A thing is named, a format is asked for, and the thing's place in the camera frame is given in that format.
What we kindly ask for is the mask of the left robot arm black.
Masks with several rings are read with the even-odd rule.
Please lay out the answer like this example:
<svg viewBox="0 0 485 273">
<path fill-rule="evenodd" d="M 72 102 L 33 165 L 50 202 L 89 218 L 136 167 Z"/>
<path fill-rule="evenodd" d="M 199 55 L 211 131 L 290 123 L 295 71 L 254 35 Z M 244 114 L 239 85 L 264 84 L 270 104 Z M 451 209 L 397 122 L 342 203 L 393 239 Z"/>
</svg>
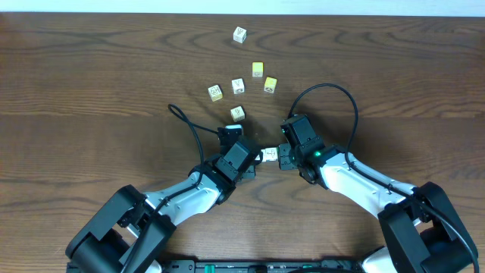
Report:
<svg viewBox="0 0 485 273">
<path fill-rule="evenodd" d="M 148 193 L 120 188 L 69 242 L 66 256 L 82 272 L 147 271 L 177 225 L 225 202 L 260 151 L 241 136 L 172 187 Z"/>
</svg>

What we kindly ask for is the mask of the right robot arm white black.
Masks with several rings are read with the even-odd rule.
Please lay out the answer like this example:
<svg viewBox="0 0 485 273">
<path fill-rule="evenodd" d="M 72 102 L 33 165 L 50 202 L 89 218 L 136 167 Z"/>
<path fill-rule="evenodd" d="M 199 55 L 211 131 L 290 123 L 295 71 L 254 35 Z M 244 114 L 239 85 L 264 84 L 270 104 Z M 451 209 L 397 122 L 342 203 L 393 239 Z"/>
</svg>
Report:
<svg viewBox="0 0 485 273">
<path fill-rule="evenodd" d="M 480 270 L 477 247 L 437 184 L 393 180 L 317 140 L 278 149 L 281 169 L 298 170 L 310 184 L 344 195 L 379 221 L 386 244 L 361 260 L 361 272 Z"/>
</svg>

